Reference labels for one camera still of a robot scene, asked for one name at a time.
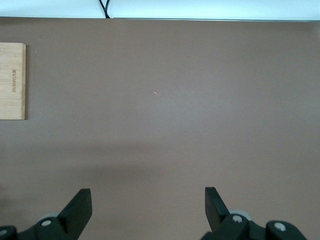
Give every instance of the black cable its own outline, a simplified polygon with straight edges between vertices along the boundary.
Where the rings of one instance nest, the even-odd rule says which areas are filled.
[[[99,0],[99,2],[100,2],[101,7],[102,7],[102,9],[103,9],[103,11],[104,11],[105,18],[106,18],[106,19],[109,19],[110,16],[108,15],[108,5],[109,5],[110,0],[107,0],[107,1],[106,1],[105,6],[104,6],[104,4],[102,3],[102,0]]]

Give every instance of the wooden board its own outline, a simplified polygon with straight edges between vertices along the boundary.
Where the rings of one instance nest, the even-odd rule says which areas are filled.
[[[24,120],[26,45],[0,42],[0,120]]]

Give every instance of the brown table surface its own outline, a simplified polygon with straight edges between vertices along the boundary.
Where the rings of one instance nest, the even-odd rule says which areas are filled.
[[[0,226],[91,188],[80,240],[198,240],[204,189],[320,236],[318,23],[0,18],[27,45],[0,121]]]

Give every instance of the screw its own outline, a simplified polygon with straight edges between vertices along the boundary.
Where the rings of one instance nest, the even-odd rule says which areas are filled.
[[[0,236],[6,235],[8,233],[7,229],[0,230]]]
[[[42,223],[41,223],[41,226],[42,227],[45,227],[45,226],[48,226],[48,225],[50,225],[51,224],[51,220],[45,220],[45,221],[43,221]]]
[[[232,217],[232,219],[233,219],[233,221],[235,221],[236,223],[239,223],[239,224],[243,222],[242,217],[240,217],[239,215],[234,215]]]
[[[286,229],[286,226],[283,225],[281,222],[275,222],[275,223],[274,223],[274,227],[275,227],[276,229],[278,229],[279,231],[281,231],[281,232],[284,232],[284,231],[287,230],[287,229]]]

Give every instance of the white bolt head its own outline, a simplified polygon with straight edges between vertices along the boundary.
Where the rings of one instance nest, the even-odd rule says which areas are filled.
[[[0,236],[3,236],[8,233],[7,229],[0,230]]]
[[[239,215],[234,215],[232,217],[232,219],[233,219],[233,221],[235,221],[236,223],[239,223],[239,224],[243,222],[242,217],[240,217]]]
[[[48,226],[48,225],[50,225],[51,224],[51,220],[45,220],[45,221],[43,221],[42,223],[41,223],[41,226],[42,227],[45,227],[45,226]]]
[[[287,230],[287,229],[286,229],[286,226],[283,225],[281,222],[276,222],[276,223],[274,224],[274,227],[275,227],[276,229],[278,229],[279,231],[281,231],[281,232],[284,232],[284,231]]]

